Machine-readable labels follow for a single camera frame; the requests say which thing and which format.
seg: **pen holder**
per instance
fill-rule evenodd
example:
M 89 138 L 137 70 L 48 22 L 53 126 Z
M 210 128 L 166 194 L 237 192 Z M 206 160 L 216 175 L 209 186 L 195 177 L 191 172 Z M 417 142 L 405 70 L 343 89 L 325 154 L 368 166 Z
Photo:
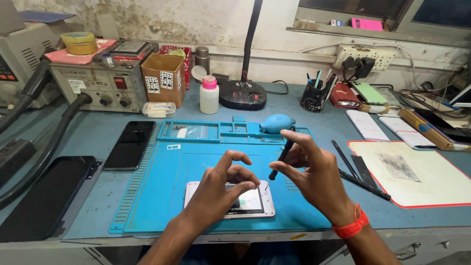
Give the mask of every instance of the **pen holder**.
M 319 84 L 317 84 L 317 87 L 322 87 L 323 82 L 319 81 Z M 299 102 L 299 105 L 301 108 L 313 112 L 313 113 L 319 113 L 321 112 L 321 94 L 322 90 L 317 89 L 314 87 L 314 85 L 311 85 L 309 82 L 306 85 L 306 88 L 304 89 L 304 93 L 302 94 L 301 101 Z

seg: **yellow tin container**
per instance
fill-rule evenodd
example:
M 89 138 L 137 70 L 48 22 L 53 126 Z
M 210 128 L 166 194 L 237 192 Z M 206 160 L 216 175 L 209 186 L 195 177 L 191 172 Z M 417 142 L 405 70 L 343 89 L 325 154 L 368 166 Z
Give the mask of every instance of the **yellow tin container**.
M 88 55 L 96 52 L 98 46 L 91 32 L 69 32 L 61 35 L 67 51 L 75 55 Z

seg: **white plastic pot lid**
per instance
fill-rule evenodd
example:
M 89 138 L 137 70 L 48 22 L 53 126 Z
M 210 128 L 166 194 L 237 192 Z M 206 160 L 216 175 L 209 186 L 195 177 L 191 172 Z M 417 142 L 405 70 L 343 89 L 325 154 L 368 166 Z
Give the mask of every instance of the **white plastic pot lid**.
M 203 66 L 194 66 L 193 69 L 191 69 L 191 75 L 199 81 L 202 81 L 203 77 L 205 77 L 207 74 L 208 73 Z

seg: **drawer handle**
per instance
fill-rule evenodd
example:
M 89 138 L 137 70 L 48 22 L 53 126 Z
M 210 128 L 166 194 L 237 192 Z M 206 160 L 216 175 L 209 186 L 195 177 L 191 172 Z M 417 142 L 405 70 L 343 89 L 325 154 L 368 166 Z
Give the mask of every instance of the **drawer handle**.
M 417 256 L 417 251 L 419 250 L 419 247 L 420 247 L 421 245 L 422 245 L 422 244 L 419 243 L 419 242 L 412 244 L 412 249 L 414 249 L 413 252 L 410 251 L 410 250 L 408 250 L 408 251 L 406 251 L 406 252 L 404 252 L 404 253 L 396 254 L 396 258 L 398 258 L 398 260 L 408 260 L 408 259 L 410 259 L 410 258 L 413 258 L 413 257 Z

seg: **hand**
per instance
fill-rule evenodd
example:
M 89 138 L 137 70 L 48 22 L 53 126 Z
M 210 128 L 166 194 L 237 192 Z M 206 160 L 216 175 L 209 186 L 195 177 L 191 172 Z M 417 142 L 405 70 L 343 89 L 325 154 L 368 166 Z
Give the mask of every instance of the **hand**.
M 220 221 L 241 194 L 255 190 L 260 185 L 252 171 L 241 165 L 233 165 L 232 161 L 252 164 L 246 154 L 226 151 L 214 168 L 206 169 L 198 188 L 180 214 L 194 226 L 198 234 Z M 227 182 L 237 185 L 226 190 Z
M 284 162 L 271 162 L 269 167 L 290 178 L 304 198 L 329 219 L 334 226 L 355 221 L 355 203 L 347 196 L 340 179 L 337 158 L 319 148 L 310 135 L 282 130 L 295 142 Z M 295 167 L 307 167 L 301 173 Z

